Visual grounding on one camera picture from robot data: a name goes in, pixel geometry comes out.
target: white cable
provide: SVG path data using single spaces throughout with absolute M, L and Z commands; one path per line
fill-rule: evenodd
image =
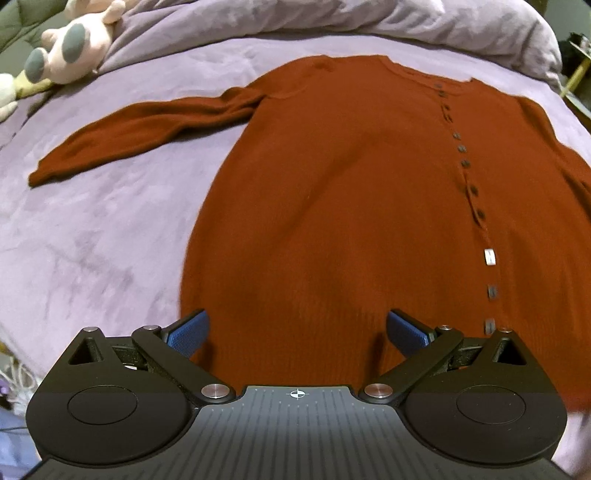
M 12 404 L 12 412 L 19 417 L 24 417 L 27 406 L 41 383 L 41 379 L 33 375 L 25 365 L 18 363 L 17 366 L 17 361 L 13 356 L 10 357 L 9 371 L 8 374 L 0 370 L 0 377 L 10 386 L 7 400 Z

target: bed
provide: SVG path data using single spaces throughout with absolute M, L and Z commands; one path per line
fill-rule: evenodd
M 125 336 L 176 320 L 191 230 L 244 125 L 27 186 L 69 135 L 132 103 L 217 96 L 307 56 L 379 54 L 530 98 L 589 163 L 591 137 L 556 93 L 550 27 L 521 0 L 476 3 L 142 0 L 98 76 L 22 100 L 0 126 L 0 339 L 42 377 L 84 326 Z M 588 418 L 571 413 L 555 455 L 570 473 L 591 467 Z

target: ribbed gray surface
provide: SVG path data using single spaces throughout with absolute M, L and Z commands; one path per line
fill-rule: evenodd
M 186 435 L 134 465 L 86 469 L 48 461 L 33 480 L 564 480 L 546 460 L 505 470 L 454 463 L 423 447 L 395 410 L 346 387 L 249 387 L 205 407 Z

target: button placket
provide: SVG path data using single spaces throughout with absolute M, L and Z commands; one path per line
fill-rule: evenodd
M 449 112 L 451 112 L 452 110 L 452 107 L 449 104 L 449 100 L 444 100 L 447 99 L 447 93 L 443 90 L 440 83 L 436 83 L 434 86 L 435 88 L 439 89 L 438 94 L 441 97 L 441 112 L 443 114 L 443 118 L 447 122 L 453 123 L 452 117 L 449 114 Z M 466 144 L 464 142 L 459 143 L 462 140 L 462 135 L 454 130 L 452 132 L 452 137 L 454 138 L 454 140 L 458 141 L 458 144 L 456 144 L 457 152 L 461 155 L 469 154 L 468 147 L 466 146 Z M 491 302 L 491 307 L 492 305 L 495 305 L 495 307 L 492 308 L 494 310 L 498 310 L 499 278 L 498 270 L 496 269 L 496 255 L 494 249 L 492 248 L 488 235 L 488 228 L 486 226 L 486 212 L 479 205 L 480 190 L 478 186 L 474 184 L 474 182 L 470 181 L 469 178 L 469 171 L 470 167 L 472 166 L 472 163 L 470 162 L 470 160 L 468 160 L 468 158 L 461 158 L 460 166 L 464 172 L 464 178 L 466 182 L 466 195 L 470 203 L 470 208 L 472 210 L 475 222 L 480 227 L 482 239 L 484 240 L 484 244 L 486 245 L 486 247 L 483 249 L 484 258 L 481 261 L 485 262 L 485 268 L 494 268 L 494 270 L 490 271 L 491 276 L 487 279 L 489 282 L 486 284 L 486 295 L 488 297 L 489 302 Z M 496 329 L 494 317 L 487 318 L 484 321 L 486 334 L 491 335 Z

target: stuffed animal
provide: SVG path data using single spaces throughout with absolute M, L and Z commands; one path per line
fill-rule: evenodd
M 4 122 L 17 109 L 16 100 L 14 77 L 9 73 L 0 73 L 0 122 Z
M 112 0 L 68 0 L 64 15 L 68 20 L 74 20 L 82 15 L 104 12 L 111 5 Z M 124 0 L 125 11 L 135 7 L 139 0 Z
M 95 71 L 113 43 L 113 24 L 125 10 L 124 0 L 112 0 L 101 13 L 85 14 L 63 28 L 45 30 L 42 47 L 33 50 L 25 62 L 27 79 L 65 85 Z
M 43 80 L 39 83 L 29 82 L 24 70 L 16 78 L 9 73 L 0 73 L 0 123 L 17 109 L 18 99 L 45 92 L 52 86 L 51 80 Z

